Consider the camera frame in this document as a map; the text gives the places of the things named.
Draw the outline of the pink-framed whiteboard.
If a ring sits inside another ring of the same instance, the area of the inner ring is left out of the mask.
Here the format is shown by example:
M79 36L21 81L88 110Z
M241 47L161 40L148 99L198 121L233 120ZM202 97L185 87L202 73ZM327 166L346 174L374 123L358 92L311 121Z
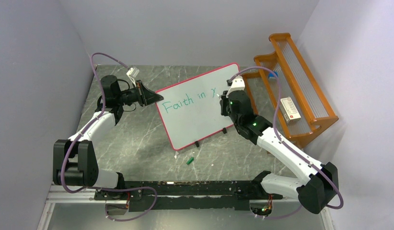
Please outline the pink-framed whiteboard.
M220 114L219 96L229 89L226 81L239 70L237 63L231 63L157 91L163 100L156 106L174 150L233 125Z

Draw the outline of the green marker cap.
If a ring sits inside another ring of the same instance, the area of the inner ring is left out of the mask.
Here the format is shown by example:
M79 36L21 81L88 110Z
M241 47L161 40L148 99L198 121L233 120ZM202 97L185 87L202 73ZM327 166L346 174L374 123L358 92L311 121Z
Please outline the green marker cap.
M194 157L191 157L191 158L186 162L186 164L187 164L187 165L190 165L193 161L194 161Z

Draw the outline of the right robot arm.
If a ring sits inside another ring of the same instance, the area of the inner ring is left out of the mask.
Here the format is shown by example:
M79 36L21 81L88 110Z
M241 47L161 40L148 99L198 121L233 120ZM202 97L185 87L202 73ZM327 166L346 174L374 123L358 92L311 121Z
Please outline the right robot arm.
M259 176L259 181L252 186L257 198L265 198L268 194L295 198L314 214L325 207L343 207L337 167L310 157L283 137L267 119L255 114L245 91L224 91L220 107L221 115L231 119L240 136L273 154L295 175L291 178L266 172Z

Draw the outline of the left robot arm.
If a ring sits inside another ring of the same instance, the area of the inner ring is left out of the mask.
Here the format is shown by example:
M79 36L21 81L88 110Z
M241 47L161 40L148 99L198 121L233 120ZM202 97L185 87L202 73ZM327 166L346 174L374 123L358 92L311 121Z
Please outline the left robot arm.
M141 80L126 90L120 89L119 81L114 75L102 77L104 94L97 101L92 119L75 135L55 142L54 184L103 188L114 199L125 196L123 175L100 169L94 146L120 121L125 105L147 106L162 101L163 96L146 88Z

